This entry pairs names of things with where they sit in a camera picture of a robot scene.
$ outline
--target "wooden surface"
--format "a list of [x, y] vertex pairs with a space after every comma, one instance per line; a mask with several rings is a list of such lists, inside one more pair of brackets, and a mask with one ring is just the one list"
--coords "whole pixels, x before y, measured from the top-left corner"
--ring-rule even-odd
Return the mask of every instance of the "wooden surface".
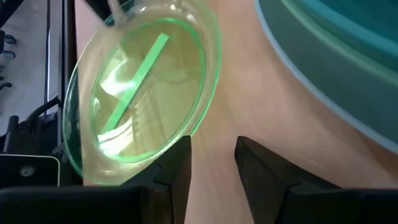
[[[233, 157], [247, 136], [341, 187], [396, 188], [398, 157], [331, 112], [296, 80], [263, 33], [251, 1], [212, 0], [223, 63], [193, 137], [186, 223], [252, 223]], [[99, 20], [76, 1], [78, 51]]]

